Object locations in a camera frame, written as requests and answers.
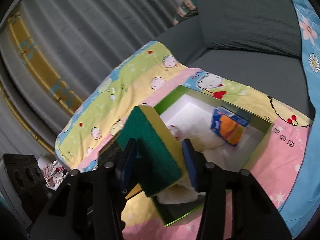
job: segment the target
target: red heart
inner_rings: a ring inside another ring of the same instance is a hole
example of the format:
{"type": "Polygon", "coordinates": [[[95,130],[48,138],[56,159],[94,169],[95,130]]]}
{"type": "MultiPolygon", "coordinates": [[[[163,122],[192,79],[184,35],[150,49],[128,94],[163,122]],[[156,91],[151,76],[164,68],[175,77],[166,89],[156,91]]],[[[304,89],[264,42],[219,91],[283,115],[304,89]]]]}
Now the red heart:
{"type": "Polygon", "coordinates": [[[226,91],[219,91],[212,93],[212,96],[217,99],[222,99],[222,97],[226,94],[226,91]]]}

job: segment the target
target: patterned pillow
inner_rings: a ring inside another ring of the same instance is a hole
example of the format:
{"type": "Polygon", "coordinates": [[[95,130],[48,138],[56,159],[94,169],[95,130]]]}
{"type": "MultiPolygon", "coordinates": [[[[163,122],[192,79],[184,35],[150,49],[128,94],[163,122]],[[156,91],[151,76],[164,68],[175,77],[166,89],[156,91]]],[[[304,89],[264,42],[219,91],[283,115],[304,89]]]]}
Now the patterned pillow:
{"type": "Polygon", "coordinates": [[[197,15],[197,1],[198,0],[184,0],[177,8],[177,13],[173,18],[173,24],[177,25],[178,23],[197,15]]]}

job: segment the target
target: green scouring pad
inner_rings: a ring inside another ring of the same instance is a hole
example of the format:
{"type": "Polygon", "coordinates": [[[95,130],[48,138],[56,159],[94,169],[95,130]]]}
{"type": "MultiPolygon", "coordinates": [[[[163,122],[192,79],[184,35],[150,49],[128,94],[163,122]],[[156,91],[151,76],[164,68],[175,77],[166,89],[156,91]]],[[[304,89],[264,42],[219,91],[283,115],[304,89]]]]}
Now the green scouring pad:
{"type": "Polygon", "coordinates": [[[137,141],[137,158],[147,158],[152,163],[151,173],[139,182],[147,196],[155,196],[186,174],[181,144],[152,107],[133,108],[117,139],[122,149],[130,138],[137,141]]]}

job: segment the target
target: cartoon face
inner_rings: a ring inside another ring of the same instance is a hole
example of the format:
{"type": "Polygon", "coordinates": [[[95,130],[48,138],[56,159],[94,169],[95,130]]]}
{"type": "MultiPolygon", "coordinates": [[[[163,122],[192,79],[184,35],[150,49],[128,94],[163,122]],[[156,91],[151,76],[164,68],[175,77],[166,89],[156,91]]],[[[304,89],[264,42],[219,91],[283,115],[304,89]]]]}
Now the cartoon face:
{"type": "Polygon", "coordinates": [[[172,68],[175,67],[178,62],[173,56],[165,56],[162,60],[162,63],[166,68],[172,68]]]}
{"type": "Polygon", "coordinates": [[[217,88],[222,83],[222,77],[215,74],[207,73],[197,82],[197,86],[203,90],[211,90],[217,88]]]}
{"type": "Polygon", "coordinates": [[[93,127],[91,129],[91,136],[93,137],[93,139],[98,140],[101,138],[101,131],[99,128],[97,127],[93,127]]]}
{"type": "Polygon", "coordinates": [[[117,132],[119,132],[122,129],[122,127],[123,127],[123,121],[119,119],[112,125],[109,134],[112,136],[116,135],[117,132]]]}
{"type": "Polygon", "coordinates": [[[165,84],[166,84],[166,81],[162,77],[154,77],[150,81],[150,85],[153,90],[157,90],[160,87],[164,86],[165,84]]]}
{"type": "Polygon", "coordinates": [[[89,155],[90,155],[90,153],[92,153],[93,152],[93,148],[92,147],[88,147],[87,148],[87,155],[86,155],[86,157],[88,157],[89,155]]]}

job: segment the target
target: pink fabric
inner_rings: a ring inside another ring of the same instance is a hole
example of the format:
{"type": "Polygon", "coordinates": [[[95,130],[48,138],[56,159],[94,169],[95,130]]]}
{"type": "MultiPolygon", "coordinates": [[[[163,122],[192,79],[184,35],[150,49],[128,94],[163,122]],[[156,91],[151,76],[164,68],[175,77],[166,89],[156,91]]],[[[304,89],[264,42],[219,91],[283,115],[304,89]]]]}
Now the pink fabric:
{"type": "Polygon", "coordinates": [[[277,208],[287,199],[300,169],[309,127],[274,122],[268,148],[251,170],[277,208]]]}
{"type": "Polygon", "coordinates": [[[299,21],[299,26],[303,29],[303,39],[310,40],[312,45],[315,45],[315,41],[318,38],[317,33],[311,28],[307,18],[303,17],[303,22],[299,21]]]}
{"type": "Polygon", "coordinates": [[[155,106],[158,102],[164,99],[167,95],[170,94],[178,85],[183,85],[186,80],[194,75],[196,72],[201,71],[200,68],[186,68],[185,70],[181,71],[179,75],[170,79],[166,85],[159,88],[156,92],[154,92],[150,97],[144,100],[144,103],[148,104],[149,106],[155,106]]]}
{"type": "MultiPolygon", "coordinates": [[[[306,148],[309,127],[293,126],[282,119],[273,124],[267,149],[251,169],[251,173],[267,192],[277,208],[286,200],[297,177],[306,148]]],[[[186,225],[164,227],[153,219],[124,229],[126,240],[195,240],[201,217],[186,225]]],[[[232,198],[226,198],[224,238],[231,237],[232,198]]]]}

